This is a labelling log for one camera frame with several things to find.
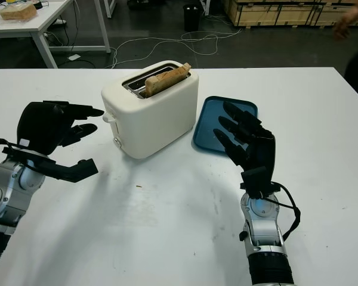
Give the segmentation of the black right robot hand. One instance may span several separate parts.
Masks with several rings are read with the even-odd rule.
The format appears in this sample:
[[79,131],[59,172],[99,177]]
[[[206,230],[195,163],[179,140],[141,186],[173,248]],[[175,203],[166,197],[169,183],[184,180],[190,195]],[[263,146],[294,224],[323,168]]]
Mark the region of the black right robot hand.
[[214,135],[224,147],[232,162],[244,171],[265,167],[268,175],[274,171],[275,137],[261,125],[261,121],[230,102],[223,102],[228,117],[219,116],[222,130]]

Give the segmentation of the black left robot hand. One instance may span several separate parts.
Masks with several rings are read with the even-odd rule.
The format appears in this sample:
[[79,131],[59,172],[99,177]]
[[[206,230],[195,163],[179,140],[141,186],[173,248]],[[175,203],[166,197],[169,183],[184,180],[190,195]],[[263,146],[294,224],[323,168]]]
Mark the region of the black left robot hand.
[[67,101],[29,103],[17,126],[17,144],[43,155],[50,155],[58,147],[79,142],[94,133],[92,123],[74,125],[76,120],[100,117],[103,110],[90,105],[71,104]]

